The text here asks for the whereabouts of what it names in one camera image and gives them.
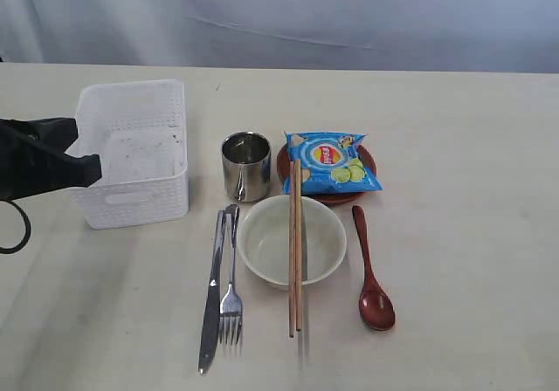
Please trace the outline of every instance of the wooden spoon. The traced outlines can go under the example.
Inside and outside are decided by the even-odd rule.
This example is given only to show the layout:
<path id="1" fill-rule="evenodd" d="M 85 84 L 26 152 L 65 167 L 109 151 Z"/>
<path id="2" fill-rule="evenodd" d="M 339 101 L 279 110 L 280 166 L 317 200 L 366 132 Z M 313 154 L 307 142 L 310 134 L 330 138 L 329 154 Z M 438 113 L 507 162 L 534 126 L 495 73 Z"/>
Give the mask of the wooden spoon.
<path id="1" fill-rule="evenodd" d="M 352 212 L 365 265 L 365 280 L 359 297 L 359 313 L 367 326 L 375 330 L 389 330 L 396 322 L 396 314 L 390 298 L 376 281 L 370 265 L 365 213 L 360 206 L 354 206 Z"/>

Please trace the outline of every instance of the fork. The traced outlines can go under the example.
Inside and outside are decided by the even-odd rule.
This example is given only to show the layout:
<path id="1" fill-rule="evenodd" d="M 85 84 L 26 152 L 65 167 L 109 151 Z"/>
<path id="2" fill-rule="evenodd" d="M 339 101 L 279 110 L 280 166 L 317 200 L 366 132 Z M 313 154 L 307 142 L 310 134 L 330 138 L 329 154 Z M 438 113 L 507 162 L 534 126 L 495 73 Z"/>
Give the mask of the fork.
<path id="1" fill-rule="evenodd" d="M 237 225 L 238 225 L 238 206 L 229 205 L 225 209 L 225 223 L 231 235 L 231 247 L 229 258 L 229 285 L 227 293 L 221 300 L 219 306 L 219 343 L 225 337 L 225 344 L 229 340 L 230 344 L 238 343 L 243 326 L 243 302 L 235 291 L 235 253 L 237 251 Z"/>

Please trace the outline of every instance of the stainless steel cup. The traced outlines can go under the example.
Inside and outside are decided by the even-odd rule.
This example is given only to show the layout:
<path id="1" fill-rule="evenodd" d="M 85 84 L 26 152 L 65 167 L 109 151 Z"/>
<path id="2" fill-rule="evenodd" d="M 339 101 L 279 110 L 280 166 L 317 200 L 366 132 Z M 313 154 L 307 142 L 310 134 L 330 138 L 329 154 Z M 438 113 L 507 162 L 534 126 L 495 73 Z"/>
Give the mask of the stainless steel cup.
<path id="1" fill-rule="evenodd" d="M 221 145 L 225 191 L 241 202 L 263 198 L 270 189 L 270 143 L 254 132 L 239 132 Z"/>

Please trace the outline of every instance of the white backdrop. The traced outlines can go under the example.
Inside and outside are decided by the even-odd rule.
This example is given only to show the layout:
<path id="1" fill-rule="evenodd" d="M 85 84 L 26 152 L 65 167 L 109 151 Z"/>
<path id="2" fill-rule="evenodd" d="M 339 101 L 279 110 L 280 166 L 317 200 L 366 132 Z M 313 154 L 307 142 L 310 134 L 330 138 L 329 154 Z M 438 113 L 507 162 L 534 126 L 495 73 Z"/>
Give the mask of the white backdrop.
<path id="1" fill-rule="evenodd" d="M 0 0 L 0 26 L 13 61 L 559 71 L 559 0 Z"/>

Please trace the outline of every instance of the blue snack bag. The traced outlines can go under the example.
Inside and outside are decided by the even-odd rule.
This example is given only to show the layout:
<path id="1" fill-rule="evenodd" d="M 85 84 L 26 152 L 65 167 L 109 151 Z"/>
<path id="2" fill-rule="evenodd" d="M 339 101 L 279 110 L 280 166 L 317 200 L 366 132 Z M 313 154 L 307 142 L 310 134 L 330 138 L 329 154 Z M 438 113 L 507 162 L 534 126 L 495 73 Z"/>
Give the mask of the blue snack bag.
<path id="1" fill-rule="evenodd" d="M 300 159 L 303 195 L 383 189 L 357 153 L 365 135 L 307 132 L 286 137 L 289 158 Z M 283 191 L 289 193 L 289 177 Z"/>

